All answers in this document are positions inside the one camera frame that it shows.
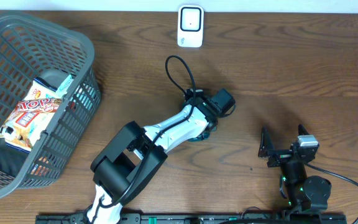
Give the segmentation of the blue Listerine mouthwash bottle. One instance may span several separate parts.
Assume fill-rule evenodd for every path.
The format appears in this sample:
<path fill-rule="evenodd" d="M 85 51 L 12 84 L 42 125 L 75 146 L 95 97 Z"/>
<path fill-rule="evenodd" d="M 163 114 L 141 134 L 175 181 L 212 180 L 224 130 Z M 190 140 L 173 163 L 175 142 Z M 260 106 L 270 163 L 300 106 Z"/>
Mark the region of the blue Listerine mouthwash bottle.
<path fill-rule="evenodd" d="M 199 136 L 197 136 L 195 138 L 190 138 L 188 141 L 189 142 L 198 142 L 198 141 L 207 140 L 210 137 L 211 132 L 215 132 L 215 129 L 213 129 L 212 131 L 204 131 Z"/>

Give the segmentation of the mint green wet wipes pack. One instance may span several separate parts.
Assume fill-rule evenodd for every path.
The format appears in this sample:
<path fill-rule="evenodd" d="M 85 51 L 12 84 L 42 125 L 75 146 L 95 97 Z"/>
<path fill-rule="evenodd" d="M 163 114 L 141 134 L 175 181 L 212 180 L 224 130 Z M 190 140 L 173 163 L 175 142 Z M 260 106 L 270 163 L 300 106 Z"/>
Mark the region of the mint green wet wipes pack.
<path fill-rule="evenodd" d="M 55 92 L 57 98 L 62 98 L 67 94 L 67 91 L 70 85 L 72 84 L 72 82 L 73 82 L 73 77 L 71 75 L 67 76 L 66 79 L 62 81 L 62 83 L 60 84 L 60 86 L 57 88 Z"/>

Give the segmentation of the beige snack bag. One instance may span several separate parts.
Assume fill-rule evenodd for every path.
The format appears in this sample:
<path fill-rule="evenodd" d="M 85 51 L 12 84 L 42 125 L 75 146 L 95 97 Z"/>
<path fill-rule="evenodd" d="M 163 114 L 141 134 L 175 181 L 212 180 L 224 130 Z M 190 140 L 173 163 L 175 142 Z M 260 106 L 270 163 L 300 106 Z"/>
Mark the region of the beige snack bag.
<path fill-rule="evenodd" d="M 27 95 L 20 101 L 57 98 L 55 92 L 55 89 L 46 87 L 39 80 L 34 80 Z M 30 152 L 56 112 L 16 112 L 15 108 L 0 127 L 0 139 L 4 139 L 6 144 L 14 149 Z"/>

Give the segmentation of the red Top chocolate bar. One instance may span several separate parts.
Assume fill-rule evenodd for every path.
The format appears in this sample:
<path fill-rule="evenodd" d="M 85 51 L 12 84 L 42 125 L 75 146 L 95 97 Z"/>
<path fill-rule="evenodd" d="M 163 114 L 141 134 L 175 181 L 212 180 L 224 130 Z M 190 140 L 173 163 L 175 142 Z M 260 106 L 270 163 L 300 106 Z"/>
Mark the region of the red Top chocolate bar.
<path fill-rule="evenodd" d="M 16 112 L 29 113 L 54 113 L 61 105 L 60 98 L 39 98 L 34 100 L 25 100 L 18 102 Z"/>

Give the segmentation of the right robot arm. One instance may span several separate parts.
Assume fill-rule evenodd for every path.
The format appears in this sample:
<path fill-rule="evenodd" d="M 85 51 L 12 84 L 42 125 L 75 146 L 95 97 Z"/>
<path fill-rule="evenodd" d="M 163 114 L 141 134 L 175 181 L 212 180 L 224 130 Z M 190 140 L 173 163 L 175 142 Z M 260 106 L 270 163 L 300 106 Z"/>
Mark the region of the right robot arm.
<path fill-rule="evenodd" d="M 267 159 L 267 166 L 281 170 L 280 193 L 289 199 L 293 213 L 320 212 L 328 208 L 331 183 L 318 175 L 308 176 L 305 166 L 315 159 L 319 142 L 303 125 L 289 149 L 275 149 L 269 132 L 261 130 L 259 158 Z"/>

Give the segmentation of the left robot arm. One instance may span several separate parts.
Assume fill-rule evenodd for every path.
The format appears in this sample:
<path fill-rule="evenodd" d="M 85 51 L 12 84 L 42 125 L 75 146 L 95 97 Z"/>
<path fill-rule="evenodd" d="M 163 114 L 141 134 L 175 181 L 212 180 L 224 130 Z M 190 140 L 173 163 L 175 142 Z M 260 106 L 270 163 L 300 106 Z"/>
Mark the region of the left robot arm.
<path fill-rule="evenodd" d="M 175 116 L 144 127 L 127 123 L 91 163 L 96 196 L 86 213 L 87 222 L 118 223 L 123 206 L 140 194 L 168 152 L 185 141 L 208 139 L 235 104 L 225 89 L 212 97 L 188 89 L 183 109 Z"/>

